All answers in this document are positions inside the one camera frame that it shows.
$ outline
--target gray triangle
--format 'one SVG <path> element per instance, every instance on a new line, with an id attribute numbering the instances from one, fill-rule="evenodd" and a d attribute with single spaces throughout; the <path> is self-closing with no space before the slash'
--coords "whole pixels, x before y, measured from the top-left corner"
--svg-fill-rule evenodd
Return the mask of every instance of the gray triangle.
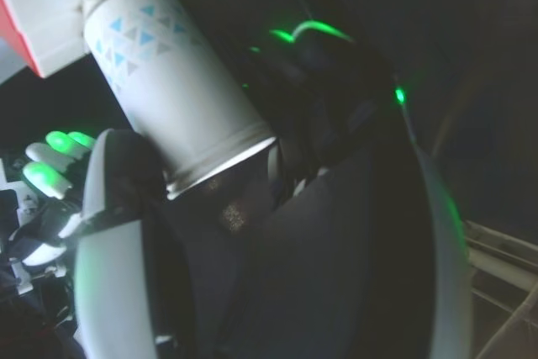
<path id="1" fill-rule="evenodd" d="M 127 62 L 127 74 L 130 76 L 136 69 L 138 69 L 138 65 L 135 65 L 132 62 Z"/>
<path id="2" fill-rule="evenodd" d="M 135 40 L 136 39 L 136 27 L 133 27 L 132 29 L 130 29 L 129 31 L 127 31 L 125 34 L 124 34 L 127 38 L 129 38 L 130 40 Z"/>
<path id="3" fill-rule="evenodd" d="M 157 20 L 159 23 L 165 25 L 166 27 L 170 27 L 170 18 L 169 17 L 163 17 L 163 18 L 159 18 Z"/>
<path id="4" fill-rule="evenodd" d="M 163 44 L 162 42 L 157 45 L 157 55 L 168 52 L 169 50 L 171 50 L 171 47 L 166 44 Z"/>

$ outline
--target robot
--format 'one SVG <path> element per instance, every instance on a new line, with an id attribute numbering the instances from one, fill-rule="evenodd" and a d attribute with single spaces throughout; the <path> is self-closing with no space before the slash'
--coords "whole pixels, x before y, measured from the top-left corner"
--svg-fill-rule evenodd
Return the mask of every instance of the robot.
<path id="1" fill-rule="evenodd" d="M 19 257 L 26 266 L 76 247 L 87 357 L 468 357 L 457 214 L 414 142 L 404 89 L 389 67 L 372 68 L 380 58 L 354 33 L 311 19 L 251 48 L 270 75 L 318 89 L 348 141 L 346 124 L 330 113 L 337 97 L 327 80 L 357 64 L 372 90 L 388 91 L 373 97 L 362 152 L 310 161 L 294 198 L 246 232 L 238 253 L 246 266 L 237 277 L 227 269 L 233 290 L 206 311 L 193 258 L 203 247 L 186 236 L 202 226 L 183 228 L 174 244 L 163 207 L 168 200 L 196 211 L 193 194 L 249 161 L 269 162 L 270 179 L 285 170 L 282 142 L 187 11 L 178 0 L 0 0 L 0 34 L 42 77 L 91 52 L 133 128 L 96 140 L 56 131 L 26 150 L 34 161 L 23 169 L 27 182 L 70 215 L 46 232 L 22 226 L 12 242 L 38 241 Z M 303 150 L 307 160 L 314 154 Z M 227 209 L 241 221 L 240 209 Z M 288 229 L 298 233 L 284 237 Z"/>

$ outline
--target white paper cup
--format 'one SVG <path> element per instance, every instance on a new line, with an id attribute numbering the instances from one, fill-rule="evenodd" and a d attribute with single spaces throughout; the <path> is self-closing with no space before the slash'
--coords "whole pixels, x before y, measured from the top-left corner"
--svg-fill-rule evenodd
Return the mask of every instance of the white paper cup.
<path id="1" fill-rule="evenodd" d="M 108 0 L 84 36 L 171 194 L 252 156 L 273 134 L 177 0 Z"/>

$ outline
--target dark background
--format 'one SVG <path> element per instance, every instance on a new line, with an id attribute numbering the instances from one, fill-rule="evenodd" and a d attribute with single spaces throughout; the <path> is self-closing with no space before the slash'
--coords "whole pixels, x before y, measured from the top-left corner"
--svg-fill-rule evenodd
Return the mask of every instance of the dark background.
<path id="1" fill-rule="evenodd" d="M 226 42 L 246 47 L 308 17 L 300 0 L 181 1 L 232 68 L 238 61 L 223 53 Z M 462 217 L 538 243 L 536 1 L 346 3 L 393 63 L 419 144 Z M 127 126 L 91 56 L 46 80 L 24 69 L 0 92 L 4 150 L 22 151 L 53 129 L 97 135 Z"/>

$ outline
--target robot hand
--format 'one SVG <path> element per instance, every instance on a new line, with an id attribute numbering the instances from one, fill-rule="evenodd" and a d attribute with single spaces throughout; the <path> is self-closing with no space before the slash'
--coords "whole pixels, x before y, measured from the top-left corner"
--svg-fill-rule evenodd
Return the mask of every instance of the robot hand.
<path id="1" fill-rule="evenodd" d="M 45 197 L 37 214 L 9 239 L 6 256 L 29 267 L 53 261 L 67 250 L 65 238 L 81 223 L 82 189 L 95 140 L 80 132 L 50 132 L 47 144 L 26 149 L 32 160 L 24 180 Z"/>

